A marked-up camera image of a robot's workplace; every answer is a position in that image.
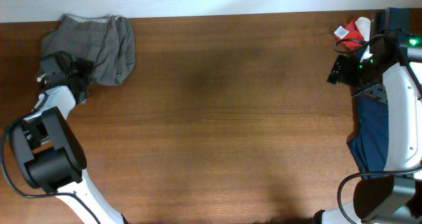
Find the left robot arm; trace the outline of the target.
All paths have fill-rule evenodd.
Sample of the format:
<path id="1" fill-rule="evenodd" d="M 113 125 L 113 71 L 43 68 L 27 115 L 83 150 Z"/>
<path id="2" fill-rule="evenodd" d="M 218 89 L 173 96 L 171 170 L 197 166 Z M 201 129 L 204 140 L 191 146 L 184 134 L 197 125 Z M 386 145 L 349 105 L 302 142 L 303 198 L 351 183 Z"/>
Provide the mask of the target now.
<path id="1" fill-rule="evenodd" d="M 24 198 L 58 198 L 83 223 L 126 223 L 92 182 L 82 146 L 67 123 L 69 113 L 86 103 L 93 62 L 58 51 L 43 56 L 40 66 L 37 104 L 6 127 L 1 144 L 9 144 L 28 186 L 43 194 L 19 190 L 2 161 L 6 181 Z"/>

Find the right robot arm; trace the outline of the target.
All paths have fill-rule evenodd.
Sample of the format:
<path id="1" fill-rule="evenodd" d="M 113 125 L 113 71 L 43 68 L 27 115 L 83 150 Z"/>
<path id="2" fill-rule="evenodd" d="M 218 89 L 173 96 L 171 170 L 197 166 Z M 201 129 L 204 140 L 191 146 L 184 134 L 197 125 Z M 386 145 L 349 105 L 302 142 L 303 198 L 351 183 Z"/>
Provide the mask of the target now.
<path id="1" fill-rule="evenodd" d="M 377 12 L 368 37 L 338 51 L 327 81 L 355 91 L 359 172 L 353 199 L 313 223 L 421 222 L 421 36 L 409 23 L 405 9 Z"/>

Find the grey shorts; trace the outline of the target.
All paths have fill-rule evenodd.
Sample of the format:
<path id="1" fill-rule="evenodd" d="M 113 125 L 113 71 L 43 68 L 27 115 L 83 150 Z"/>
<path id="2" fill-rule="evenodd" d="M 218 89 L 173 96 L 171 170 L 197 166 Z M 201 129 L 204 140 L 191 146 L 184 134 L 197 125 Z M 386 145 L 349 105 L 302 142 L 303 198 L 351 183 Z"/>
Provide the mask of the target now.
<path id="1" fill-rule="evenodd" d="M 135 35 L 124 16 L 84 18 L 64 14 L 58 29 L 42 40 L 42 55 L 64 51 L 94 63 L 91 81 L 120 85 L 136 65 Z"/>

